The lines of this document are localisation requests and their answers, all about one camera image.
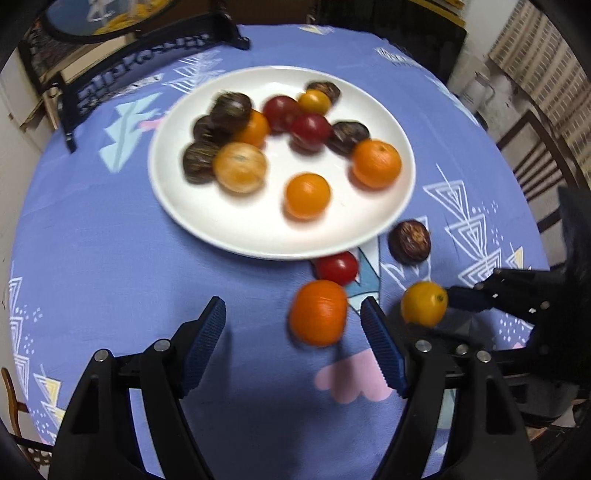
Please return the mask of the orange yellow tomato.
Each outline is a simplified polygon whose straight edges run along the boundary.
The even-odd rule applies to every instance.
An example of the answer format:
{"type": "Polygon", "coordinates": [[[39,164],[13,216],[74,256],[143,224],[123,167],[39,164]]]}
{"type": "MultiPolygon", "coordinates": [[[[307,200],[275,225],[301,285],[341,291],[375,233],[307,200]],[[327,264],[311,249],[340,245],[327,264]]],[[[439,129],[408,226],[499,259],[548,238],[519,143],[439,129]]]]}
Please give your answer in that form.
{"type": "Polygon", "coordinates": [[[284,210],[297,220],[321,216],[332,199],[332,189],[324,177],[314,173],[294,176],[284,189],[284,210]]]}

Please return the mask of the black panel behind table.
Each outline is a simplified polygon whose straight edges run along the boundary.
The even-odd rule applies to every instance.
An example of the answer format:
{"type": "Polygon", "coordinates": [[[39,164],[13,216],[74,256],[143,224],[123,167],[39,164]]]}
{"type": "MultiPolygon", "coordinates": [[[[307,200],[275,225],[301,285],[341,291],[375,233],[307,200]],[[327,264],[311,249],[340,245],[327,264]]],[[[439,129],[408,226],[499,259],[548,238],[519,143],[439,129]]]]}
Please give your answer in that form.
{"type": "Polygon", "coordinates": [[[318,25],[372,33],[447,83],[467,37],[465,20],[434,1],[325,0],[312,9],[318,25]]]}

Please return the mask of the dark water chestnut front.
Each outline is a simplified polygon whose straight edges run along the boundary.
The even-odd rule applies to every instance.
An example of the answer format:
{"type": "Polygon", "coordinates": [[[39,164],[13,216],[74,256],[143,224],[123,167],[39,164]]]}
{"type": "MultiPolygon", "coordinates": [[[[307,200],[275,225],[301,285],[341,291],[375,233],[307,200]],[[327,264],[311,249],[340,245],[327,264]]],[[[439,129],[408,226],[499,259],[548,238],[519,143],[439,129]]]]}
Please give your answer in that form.
{"type": "Polygon", "coordinates": [[[197,141],[187,146],[182,156],[185,179],[191,184],[205,184],[214,180],[213,160],[219,147],[211,142],[197,141]]]}

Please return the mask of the black framed deer screen ornament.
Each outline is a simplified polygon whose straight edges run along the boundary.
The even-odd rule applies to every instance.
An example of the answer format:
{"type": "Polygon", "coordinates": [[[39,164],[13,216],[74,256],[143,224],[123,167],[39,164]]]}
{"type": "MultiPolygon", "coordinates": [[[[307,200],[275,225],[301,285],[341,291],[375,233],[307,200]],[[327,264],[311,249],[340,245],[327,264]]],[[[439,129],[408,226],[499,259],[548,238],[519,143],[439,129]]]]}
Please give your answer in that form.
{"type": "Polygon", "coordinates": [[[76,128],[106,101],[123,93],[157,65],[184,54],[228,45],[250,48],[224,1],[207,2],[204,12],[173,20],[173,1],[92,1],[86,22],[66,26],[60,12],[71,1],[47,1],[16,51],[38,102],[19,128],[27,131],[47,118],[60,130],[69,151],[76,128]]]}

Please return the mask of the large orange mandarin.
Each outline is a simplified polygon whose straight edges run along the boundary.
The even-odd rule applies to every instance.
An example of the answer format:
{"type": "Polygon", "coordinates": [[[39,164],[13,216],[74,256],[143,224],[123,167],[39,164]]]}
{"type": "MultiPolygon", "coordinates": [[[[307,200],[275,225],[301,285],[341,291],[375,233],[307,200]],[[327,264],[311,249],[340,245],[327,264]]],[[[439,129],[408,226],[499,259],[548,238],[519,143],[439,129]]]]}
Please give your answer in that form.
{"type": "Polygon", "coordinates": [[[348,308],[348,296],[341,285],[329,280],[311,281],[297,291],[287,325],[301,343],[328,347],[341,340],[348,308]]]}

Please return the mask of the peeled orange mandarin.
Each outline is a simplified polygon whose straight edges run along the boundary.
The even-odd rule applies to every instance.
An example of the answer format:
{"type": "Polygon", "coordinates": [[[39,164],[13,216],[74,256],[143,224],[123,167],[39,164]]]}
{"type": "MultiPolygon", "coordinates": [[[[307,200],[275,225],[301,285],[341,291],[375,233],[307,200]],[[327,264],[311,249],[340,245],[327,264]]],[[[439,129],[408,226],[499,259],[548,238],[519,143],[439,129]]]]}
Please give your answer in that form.
{"type": "Polygon", "coordinates": [[[212,168],[217,182],[235,194],[252,194],[266,182],[266,155],[247,143],[231,142],[222,147],[212,168]]]}

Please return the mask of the wooden chair left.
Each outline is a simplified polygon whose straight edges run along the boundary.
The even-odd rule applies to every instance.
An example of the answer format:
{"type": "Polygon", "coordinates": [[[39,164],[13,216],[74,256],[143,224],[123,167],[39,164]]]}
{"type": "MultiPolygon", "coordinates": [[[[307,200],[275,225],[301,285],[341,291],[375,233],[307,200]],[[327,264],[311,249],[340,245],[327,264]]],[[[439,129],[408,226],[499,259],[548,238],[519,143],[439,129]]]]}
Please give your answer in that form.
{"type": "Polygon", "coordinates": [[[52,460],[52,446],[27,439],[22,435],[19,423],[19,414],[28,414],[28,407],[25,403],[17,399],[16,390],[8,369],[2,367],[1,375],[6,390],[10,424],[13,430],[11,436],[28,461],[38,471],[40,471],[42,467],[49,467],[52,460]]]}

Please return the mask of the small red tomato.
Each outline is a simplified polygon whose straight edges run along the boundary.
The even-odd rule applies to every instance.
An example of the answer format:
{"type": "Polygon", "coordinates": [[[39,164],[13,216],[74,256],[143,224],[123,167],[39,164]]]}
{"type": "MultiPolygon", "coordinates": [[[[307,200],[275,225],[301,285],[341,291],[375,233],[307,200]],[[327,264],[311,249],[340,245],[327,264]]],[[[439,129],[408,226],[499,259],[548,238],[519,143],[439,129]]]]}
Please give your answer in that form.
{"type": "Polygon", "coordinates": [[[359,261],[349,251],[315,260],[315,275],[321,280],[346,286],[356,279],[358,273],[359,261]]]}

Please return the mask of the white thermos jug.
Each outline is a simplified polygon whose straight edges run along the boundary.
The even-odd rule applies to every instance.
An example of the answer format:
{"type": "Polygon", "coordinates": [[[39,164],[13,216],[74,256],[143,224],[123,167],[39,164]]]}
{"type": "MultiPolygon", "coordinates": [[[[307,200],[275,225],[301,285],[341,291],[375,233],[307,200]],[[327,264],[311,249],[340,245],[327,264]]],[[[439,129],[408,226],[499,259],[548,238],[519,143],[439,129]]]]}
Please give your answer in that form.
{"type": "Polygon", "coordinates": [[[490,79],[481,72],[465,86],[460,95],[461,103],[473,114],[495,96],[495,89],[490,79]]]}

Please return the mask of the dark water chestnut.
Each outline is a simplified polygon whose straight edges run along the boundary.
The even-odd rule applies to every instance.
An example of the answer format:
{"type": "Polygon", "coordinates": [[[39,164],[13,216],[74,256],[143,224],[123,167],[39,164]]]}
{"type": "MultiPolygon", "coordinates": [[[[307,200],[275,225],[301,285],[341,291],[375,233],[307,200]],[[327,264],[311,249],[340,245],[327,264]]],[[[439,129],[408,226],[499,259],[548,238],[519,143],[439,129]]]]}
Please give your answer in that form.
{"type": "Polygon", "coordinates": [[[192,135],[195,142],[204,141],[217,146],[225,145],[232,137],[231,132],[215,127],[208,115],[195,120],[192,126],[192,135]]]}
{"type": "Polygon", "coordinates": [[[211,142],[197,141],[187,146],[182,156],[185,179],[191,184],[205,184],[214,180],[213,160],[219,147],[211,142]]]}
{"type": "Polygon", "coordinates": [[[388,247],[403,265],[418,265],[428,259],[432,242],[429,230],[418,220],[399,222],[388,234],[388,247]]]}

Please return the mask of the wooden chair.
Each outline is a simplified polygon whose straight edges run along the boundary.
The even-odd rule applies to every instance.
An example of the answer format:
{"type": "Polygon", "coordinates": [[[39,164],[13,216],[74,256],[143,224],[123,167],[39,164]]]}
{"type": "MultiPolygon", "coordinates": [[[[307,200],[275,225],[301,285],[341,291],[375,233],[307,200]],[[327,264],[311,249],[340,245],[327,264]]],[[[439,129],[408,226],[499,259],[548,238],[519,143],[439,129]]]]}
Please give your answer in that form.
{"type": "Polygon", "coordinates": [[[528,203],[559,187],[590,190],[566,140],[554,136],[532,110],[496,142],[497,148],[503,152],[524,133],[533,133],[535,141],[513,168],[513,174],[528,203]]]}
{"type": "Polygon", "coordinates": [[[6,390],[10,424],[13,430],[11,436],[28,461],[38,471],[40,471],[42,467],[49,467],[52,460],[52,446],[27,439],[22,435],[19,423],[19,414],[28,414],[28,407],[25,403],[17,399],[16,390],[8,369],[2,367],[1,375],[6,390]]]}

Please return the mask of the white round plate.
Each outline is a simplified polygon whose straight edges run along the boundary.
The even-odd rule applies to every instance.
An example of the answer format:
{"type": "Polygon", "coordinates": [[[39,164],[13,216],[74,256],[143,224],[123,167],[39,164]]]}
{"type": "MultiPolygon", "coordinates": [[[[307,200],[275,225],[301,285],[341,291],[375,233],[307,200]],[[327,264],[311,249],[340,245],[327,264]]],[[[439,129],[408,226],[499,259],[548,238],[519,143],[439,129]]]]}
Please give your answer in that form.
{"type": "Polygon", "coordinates": [[[164,211],[205,242],[247,257],[311,259],[360,246],[385,232],[404,213],[416,183],[416,163],[408,136],[394,115],[376,98],[325,72],[294,66],[261,66],[225,73],[178,100],[156,128],[148,153],[148,175],[164,211]],[[349,160],[328,148],[305,154],[290,146],[287,135],[266,140],[266,183],[256,193],[239,196],[215,182],[186,181],[182,156],[192,140],[192,123],[226,91],[245,93],[256,107],[276,94],[297,96],[311,80],[332,81],[342,96],[329,121],[356,120],[370,134],[398,150],[402,172],[394,184],[372,190],[353,179],[349,160]],[[300,173],[321,175],[332,200],[321,217],[298,221],[283,208],[287,181],[300,173]]]}

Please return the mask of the small orange mandarin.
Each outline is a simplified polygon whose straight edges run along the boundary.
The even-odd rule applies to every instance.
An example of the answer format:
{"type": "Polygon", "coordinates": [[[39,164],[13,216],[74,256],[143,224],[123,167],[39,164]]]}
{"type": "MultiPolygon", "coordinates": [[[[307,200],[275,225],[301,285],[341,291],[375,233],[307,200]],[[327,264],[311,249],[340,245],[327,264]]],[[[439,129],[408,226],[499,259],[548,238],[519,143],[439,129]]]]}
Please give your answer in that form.
{"type": "Polygon", "coordinates": [[[266,120],[266,116],[259,111],[252,110],[250,112],[249,123],[247,123],[245,129],[235,133],[232,136],[232,140],[262,149],[264,144],[266,144],[266,137],[269,135],[270,125],[266,120]]]}

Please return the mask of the blue patterned tablecloth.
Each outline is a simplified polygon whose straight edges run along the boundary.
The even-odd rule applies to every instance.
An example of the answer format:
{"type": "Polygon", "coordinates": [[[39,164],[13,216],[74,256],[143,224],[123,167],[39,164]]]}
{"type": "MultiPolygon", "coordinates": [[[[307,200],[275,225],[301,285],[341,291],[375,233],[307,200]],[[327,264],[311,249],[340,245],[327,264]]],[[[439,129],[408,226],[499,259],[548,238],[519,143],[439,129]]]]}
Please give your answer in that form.
{"type": "Polygon", "coordinates": [[[247,51],[218,47],[175,61],[101,106],[70,152],[49,141],[12,254],[11,332],[18,377],[41,438],[53,441],[91,355],[143,350],[194,319],[213,296],[228,323],[183,403],[219,479],[369,479],[403,400],[384,383],[356,313],[339,345],[294,344],[287,311],[311,263],[218,250],[179,228],[149,185],[156,126],[197,85],[251,66],[294,65],[358,85],[387,107],[415,151],[406,214],[433,241],[417,269],[384,239],[360,248],[354,301],[391,307],[419,280],[473,285],[496,267],[544,269],[531,210],[494,141],[426,69],[376,36],[331,27],[246,26],[247,51]]]}

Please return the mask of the orange mandarin bottom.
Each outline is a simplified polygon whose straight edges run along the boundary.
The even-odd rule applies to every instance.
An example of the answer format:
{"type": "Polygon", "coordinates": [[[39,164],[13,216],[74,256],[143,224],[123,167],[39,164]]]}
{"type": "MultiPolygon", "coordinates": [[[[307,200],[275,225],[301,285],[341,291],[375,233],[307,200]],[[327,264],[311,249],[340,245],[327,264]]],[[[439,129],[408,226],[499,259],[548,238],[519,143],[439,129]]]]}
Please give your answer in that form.
{"type": "Polygon", "coordinates": [[[392,185],[402,170],[399,151],[381,140],[363,140],[353,149],[351,160],[353,176],[374,190],[392,185]]]}

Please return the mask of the yellow tomato with stem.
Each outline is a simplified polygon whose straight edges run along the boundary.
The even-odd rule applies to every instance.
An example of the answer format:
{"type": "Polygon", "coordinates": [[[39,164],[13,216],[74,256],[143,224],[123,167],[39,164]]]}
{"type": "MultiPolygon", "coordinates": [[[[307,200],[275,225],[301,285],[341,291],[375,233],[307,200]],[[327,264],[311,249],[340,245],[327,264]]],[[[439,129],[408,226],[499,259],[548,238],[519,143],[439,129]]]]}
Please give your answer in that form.
{"type": "Polygon", "coordinates": [[[401,315],[409,324],[436,327],[448,309],[448,292],[439,284],[421,281],[406,290],[401,299],[401,315]]]}

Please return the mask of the wooden chair right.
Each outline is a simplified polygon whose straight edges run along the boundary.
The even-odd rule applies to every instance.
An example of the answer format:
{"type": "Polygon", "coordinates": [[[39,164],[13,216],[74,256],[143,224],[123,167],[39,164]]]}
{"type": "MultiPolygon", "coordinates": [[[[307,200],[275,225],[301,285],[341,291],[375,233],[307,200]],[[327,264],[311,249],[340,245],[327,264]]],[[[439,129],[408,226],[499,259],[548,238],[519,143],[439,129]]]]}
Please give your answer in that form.
{"type": "Polygon", "coordinates": [[[590,190],[566,140],[554,136],[532,110],[496,142],[497,148],[503,152],[524,133],[533,133],[535,141],[513,168],[513,174],[528,203],[559,187],[590,190]]]}

